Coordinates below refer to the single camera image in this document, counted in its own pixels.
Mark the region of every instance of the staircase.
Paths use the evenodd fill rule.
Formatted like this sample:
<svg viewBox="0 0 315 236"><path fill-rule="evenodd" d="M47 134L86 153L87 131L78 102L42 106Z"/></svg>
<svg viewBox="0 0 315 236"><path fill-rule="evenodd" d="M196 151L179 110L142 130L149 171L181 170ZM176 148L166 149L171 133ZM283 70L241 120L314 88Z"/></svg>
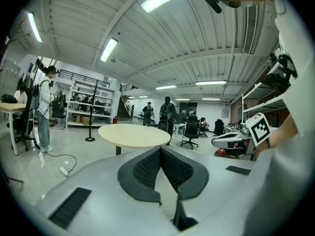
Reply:
<svg viewBox="0 0 315 236"><path fill-rule="evenodd" d="M128 111L126 110L126 107L124 106L124 103L121 98L119 99L117 117L130 118L130 115L128 114Z"/></svg>

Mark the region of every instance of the air vent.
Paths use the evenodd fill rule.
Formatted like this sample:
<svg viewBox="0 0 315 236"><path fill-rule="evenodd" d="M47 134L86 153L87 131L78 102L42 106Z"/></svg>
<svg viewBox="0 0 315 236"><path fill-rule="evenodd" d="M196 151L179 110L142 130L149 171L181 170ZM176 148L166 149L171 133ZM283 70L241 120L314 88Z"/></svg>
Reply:
<svg viewBox="0 0 315 236"><path fill-rule="evenodd" d="M243 53L250 54L254 42L258 16L258 4L247 7L247 27Z"/></svg>

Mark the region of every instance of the power strip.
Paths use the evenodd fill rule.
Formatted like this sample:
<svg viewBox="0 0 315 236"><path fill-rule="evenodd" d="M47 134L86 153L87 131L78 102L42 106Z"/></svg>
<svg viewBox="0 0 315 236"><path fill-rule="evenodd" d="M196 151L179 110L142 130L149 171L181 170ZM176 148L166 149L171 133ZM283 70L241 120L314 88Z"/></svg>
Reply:
<svg viewBox="0 0 315 236"><path fill-rule="evenodd" d="M69 176L68 171L66 171L66 170L64 169L64 167L60 167L60 170L61 170L61 172L62 172L66 177Z"/></svg>

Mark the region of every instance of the woman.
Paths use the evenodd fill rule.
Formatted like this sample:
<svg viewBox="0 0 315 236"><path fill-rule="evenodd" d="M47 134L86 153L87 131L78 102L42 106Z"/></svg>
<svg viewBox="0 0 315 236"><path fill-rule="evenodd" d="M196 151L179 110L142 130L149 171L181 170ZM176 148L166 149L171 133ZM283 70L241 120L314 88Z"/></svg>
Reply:
<svg viewBox="0 0 315 236"><path fill-rule="evenodd" d="M39 84L39 106L37 109L38 136L40 150L42 152L50 152L53 148L50 146L49 141L49 105L55 99L50 92L50 80L55 77L57 70L51 65L44 70L44 73L46 76Z"/></svg>

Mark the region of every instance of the cardboard box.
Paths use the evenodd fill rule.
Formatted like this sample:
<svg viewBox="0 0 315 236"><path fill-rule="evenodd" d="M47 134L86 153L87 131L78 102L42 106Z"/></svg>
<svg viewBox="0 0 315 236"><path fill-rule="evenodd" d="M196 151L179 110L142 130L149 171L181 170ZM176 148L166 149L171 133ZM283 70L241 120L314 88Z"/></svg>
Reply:
<svg viewBox="0 0 315 236"><path fill-rule="evenodd" d="M77 118L75 120L76 123L81 123L81 116L80 115L77 115Z"/></svg>
<svg viewBox="0 0 315 236"><path fill-rule="evenodd" d="M82 123L83 123L83 125L90 125L90 117L82 117Z"/></svg>

